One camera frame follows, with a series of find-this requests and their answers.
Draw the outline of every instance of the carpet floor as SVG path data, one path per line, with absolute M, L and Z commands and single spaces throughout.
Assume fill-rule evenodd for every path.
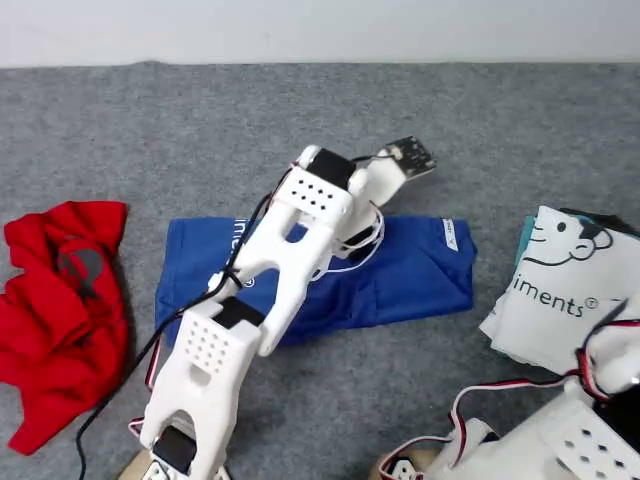
M 439 166 L 385 212 L 470 222 L 475 307 L 342 331 L 255 361 L 229 448 L 236 480 L 366 478 L 380 453 L 447 433 L 462 387 L 544 375 L 492 351 L 477 327 L 509 282 L 523 219 L 539 205 L 640 225 L 640 65 L 0 70 L 0 222 L 70 199 L 129 204 L 120 263 L 139 347 L 153 331 L 172 218 L 248 215 L 310 143 L 357 156 L 410 134 Z M 0 282 L 15 273 L 3 243 Z M 143 374 L 88 432 L 88 479 L 112 480 L 138 450 L 126 423 L 148 399 Z M 505 432 L 550 395 L 476 394 L 464 413 Z M 22 409 L 5 384 L 0 416 L 6 443 Z M 32 457 L 0 449 L 2 478 L 75 479 L 84 418 Z

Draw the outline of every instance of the clothing tag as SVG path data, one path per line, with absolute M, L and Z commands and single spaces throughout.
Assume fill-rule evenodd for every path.
M 457 252 L 458 242 L 456 240 L 456 229 L 453 227 L 453 220 L 443 218 L 442 223 L 444 223 L 444 238 L 447 240 L 447 247 Z

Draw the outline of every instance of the white wall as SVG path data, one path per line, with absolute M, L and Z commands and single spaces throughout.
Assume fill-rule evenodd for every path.
M 0 66 L 638 61 L 638 0 L 0 0 Z

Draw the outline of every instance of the folded blue t-shirt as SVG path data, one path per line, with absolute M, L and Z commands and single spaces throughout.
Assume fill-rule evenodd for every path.
M 156 326 L 207 288 L 240 237 L 246 220 L 176 219 L 169 225 L 162 277 L 156 292 Z M 292 237 L 304 229 L 295 226 Z M 343 328 L 362 328 L 444 315 L 473 306 L 476 248 L 463 220 L 421 216 L 385 217 L 385 237 L 360 268 L 326 273 L 308 286 L 307 297 L 280 344 L 295 344 Z M 331 268 L 359 260 L 334 258 Z M 276 270 L 258 275 L 237 297 L 267 314 L 275 301 Z M 179 323 L 167 329 L 173 345 Z

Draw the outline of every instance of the cartoon face print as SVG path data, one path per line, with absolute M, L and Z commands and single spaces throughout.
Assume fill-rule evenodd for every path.
M 588 260 L 612 244 L 611 234 L 601 226 L 541 208 L 522 260 L 547 266 L 563 265 L 570 260 Z

